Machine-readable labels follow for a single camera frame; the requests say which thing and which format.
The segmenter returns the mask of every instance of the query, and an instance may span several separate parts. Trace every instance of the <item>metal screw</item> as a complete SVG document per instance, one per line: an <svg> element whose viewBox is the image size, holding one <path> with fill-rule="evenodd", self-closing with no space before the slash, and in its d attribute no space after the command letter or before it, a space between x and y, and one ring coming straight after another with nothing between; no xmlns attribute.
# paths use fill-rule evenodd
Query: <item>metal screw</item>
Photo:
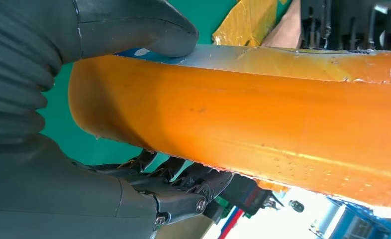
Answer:
<svg viewBox="0 0 391 239"><path fill-rule="evenodd" d="M200 198L200 200L197 202L197 206L196 206L196 209L198 212L204 212L204 210L206 209L206 200L204 198Z"/></svg>
<svg viewBox="0 0 391 239"><path fill-rule="evenodd" d="M164 216L157 217L155 220L155 226L160 226L163 223L165 223L165 221L166 221L166 217Z"/></svg>

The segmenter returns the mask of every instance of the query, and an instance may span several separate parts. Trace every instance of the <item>orange pipe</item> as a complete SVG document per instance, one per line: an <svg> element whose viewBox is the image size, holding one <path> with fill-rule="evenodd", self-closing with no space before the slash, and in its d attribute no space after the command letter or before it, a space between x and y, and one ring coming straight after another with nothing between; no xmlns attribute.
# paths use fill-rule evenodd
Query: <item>orange pipe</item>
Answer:
<svg viewBox="0 0 391 239"><path fill-rule="evenodd" d="M101 137L391 207L391 53L262 51L257 74L82 60L71 112Z"/></svg>

